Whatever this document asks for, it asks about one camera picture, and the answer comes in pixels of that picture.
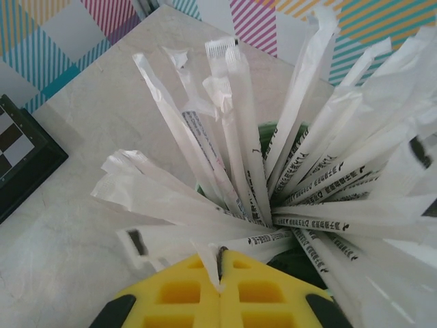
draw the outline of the white countertop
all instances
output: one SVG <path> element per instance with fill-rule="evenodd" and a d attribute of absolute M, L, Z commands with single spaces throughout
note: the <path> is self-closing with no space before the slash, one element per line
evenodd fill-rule
<path fill-rule="evenodd" d="M 204 42 L 224 35 L 163 7 L 37 110 L 36 120 L 70 158 L 0 225 L 1 328 L 88 327 L 118 290 L 154 272 L 129 267 L 115 231 L 157 220 L 109 210 L 89 193 L 106 157 L 120 148 L 140 150 L 195 185 L 132 55 L 144 52 L 176 103 L 183 103 L 182 85 L 160 47 L 193 48 L 206 78 Z M 292 67 L 241 47 L 251 65 L 257 120 L 277 120 Z M 332 90 L 320 81 L 314 108 Z"/>

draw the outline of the striped wall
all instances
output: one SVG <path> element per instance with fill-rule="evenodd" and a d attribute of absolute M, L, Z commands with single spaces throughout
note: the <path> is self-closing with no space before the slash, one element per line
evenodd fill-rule
<path fill-rule="evenodd" d="M 130 0 L 0 0 L 0 19 L 0 94 L 31 113 L 140 21 Z"/>
<path fill-rule="evenodd" d="M 192 17 L 203 19 L 223 31 L 234 33 L 241 40 L 271 55 L 295 64 L 296 56 L 290 49 L 299 49 L 306 21 L 315 5 L 334 9 L 341 32 L 332 49 L 324 79 L 333 85 L 340 84 L 354 62 L 371 44 L 391 37 L 396 51 L 420 26 L 436 22 L 436 0 L 173 0 L 176 9 Z M 187 8 L 200 8 L 194 15 Z M 382 55 L 359 81 L 364 83 L 390 55 Z"/>

